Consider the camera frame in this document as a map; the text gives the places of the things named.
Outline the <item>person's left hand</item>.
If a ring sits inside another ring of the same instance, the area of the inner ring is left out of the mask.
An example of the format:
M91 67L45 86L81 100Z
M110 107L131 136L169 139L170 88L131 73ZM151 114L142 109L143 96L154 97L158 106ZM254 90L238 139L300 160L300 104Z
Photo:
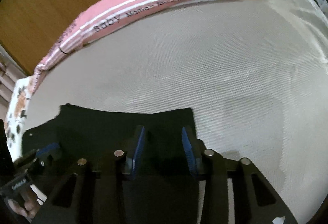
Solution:
M20 194L24 199L23 207L16 200L9 199L8 205L14 213L23 217L33 219L40 210L41 205L38 203L37 194L28 186Z

